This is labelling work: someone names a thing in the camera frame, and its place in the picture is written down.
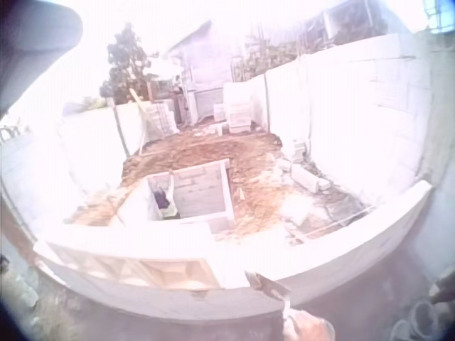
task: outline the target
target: human hand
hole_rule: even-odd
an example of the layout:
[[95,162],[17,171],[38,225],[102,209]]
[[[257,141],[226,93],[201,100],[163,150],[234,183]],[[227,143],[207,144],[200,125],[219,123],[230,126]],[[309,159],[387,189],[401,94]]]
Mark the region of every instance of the human hand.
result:
[[334,341],[334,332],[327,322],[304,310],[291,310],[284,321],[283,336],[286,341]]

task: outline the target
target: tree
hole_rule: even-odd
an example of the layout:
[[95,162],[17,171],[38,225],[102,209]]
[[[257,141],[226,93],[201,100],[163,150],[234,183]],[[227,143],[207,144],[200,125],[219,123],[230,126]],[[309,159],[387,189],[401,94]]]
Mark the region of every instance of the tree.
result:
[[100,88],[102,97],[114,97],[115,104],[124,104],[131,99],[129,89],[132,88],[138,96],[148,98],[144,68],[150,67],[151,63],[140,42],[132,25],[127,23],[123,31],[115,35],[115,43],[107,46],[112,67],[109,80]]

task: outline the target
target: dirt ground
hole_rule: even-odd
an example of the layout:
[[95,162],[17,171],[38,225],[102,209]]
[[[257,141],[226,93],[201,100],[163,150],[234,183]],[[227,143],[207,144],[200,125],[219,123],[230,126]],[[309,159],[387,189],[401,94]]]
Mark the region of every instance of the dirt ground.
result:
[[[213,123],[213,120],[205,120],[197,127],[182,129],[180,134],[145,145],[141,156],[136,153],[125,161],[119,189],[94,197],[67,222],[106,226],[144,176],[229,158],[228,173],[236,228],[224,233],[222,239],[240,239],[276,226],[282,221],[281,206],[291,194],[311,196],[315,202],[314,210],[298,233],[307,234],[332,223],[323,206],[343,199],[345,193],[332,186],[324,193],[314,195],[294,183],[290,175],[279,171],[275,164],[276,159],[281,157],[281,142],[276,136],[254,127],[250,134],[218,136],[209,130]],[[314,173],[319,172],[311,164],[306,167]],[[312,234],[310,239],[339,228],[341,226],[335,224]]]

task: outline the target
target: person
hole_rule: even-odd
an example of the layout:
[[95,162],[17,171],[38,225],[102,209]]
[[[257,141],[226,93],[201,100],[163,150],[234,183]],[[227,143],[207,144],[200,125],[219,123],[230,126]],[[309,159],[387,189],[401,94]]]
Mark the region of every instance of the person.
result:
[[169,186],[167,193],[159,185],[153,190],[156,204],[164,220],[180,219],[180,213],[173,201],[174,179],[173,171],[169,171]]
[[334,341],[335,332],[330,323],[305,310],[291,310],[284,322],[285,341]]

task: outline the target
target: sky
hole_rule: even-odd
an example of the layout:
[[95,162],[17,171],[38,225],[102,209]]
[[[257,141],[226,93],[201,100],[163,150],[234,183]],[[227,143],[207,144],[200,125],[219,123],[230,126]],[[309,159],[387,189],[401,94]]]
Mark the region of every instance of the sky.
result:
[[[411,3],[384,0],[412,25]],[[108,77],[107,44],[126,22],[133,24],[146,52],[164,51],[204,21],[218,21],[232,34],[241,34],[250,21],[286,25],[295,18],[315,16],[326,6],[344,0],[50,0],[74,9],[81,17],[80,44],[52,65],[10,109],[28,124],[44,128],[62,113],[67,102],[98,96]]]

